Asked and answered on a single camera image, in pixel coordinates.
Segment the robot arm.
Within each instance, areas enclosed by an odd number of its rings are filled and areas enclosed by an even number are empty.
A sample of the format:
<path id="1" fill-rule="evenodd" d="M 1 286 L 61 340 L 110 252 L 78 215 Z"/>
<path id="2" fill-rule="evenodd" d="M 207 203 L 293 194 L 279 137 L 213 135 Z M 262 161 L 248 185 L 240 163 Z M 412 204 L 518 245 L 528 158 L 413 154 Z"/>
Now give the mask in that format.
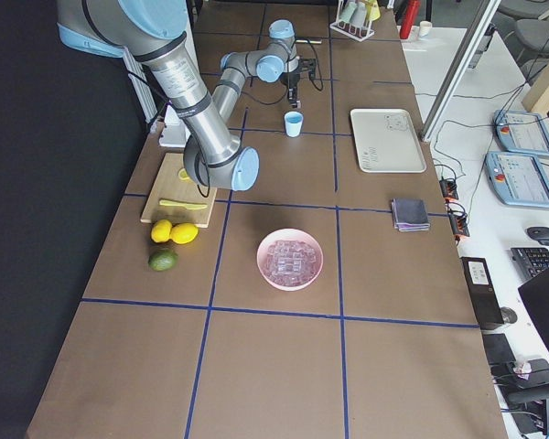
<path id="1" fill-rule="evenodd" d="M 259 155 L 242 145 L 227 122 L 248 78 L 272 83 L 297 67 L 290 21 L 274 21 L 266 48 L 224 56 L 221 79 L 209 91 L 186 50 L 185 2 L 59 1 L 57 9 L 59 37 L 66 46 L 112 58 L 129 52 L 152 71 L 191 133 L 184 165 L 195 183 L 233 191 L 253 186 Z"/>

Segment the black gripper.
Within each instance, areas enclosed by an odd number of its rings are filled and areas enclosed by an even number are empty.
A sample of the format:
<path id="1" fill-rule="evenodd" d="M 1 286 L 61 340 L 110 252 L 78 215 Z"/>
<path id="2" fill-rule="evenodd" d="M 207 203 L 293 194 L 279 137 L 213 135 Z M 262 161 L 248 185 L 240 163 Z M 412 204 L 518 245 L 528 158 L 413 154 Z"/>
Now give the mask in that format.
<path id="1" fill-rule="evenodd" d="M 287 88 L 288 102 L 291 108 L 301 108 L 301 100 L 298 96 L 298 83 L 300 81 L 300 74 L 297 72 L 288 72 L 285 74 L 285 86 Z"/>

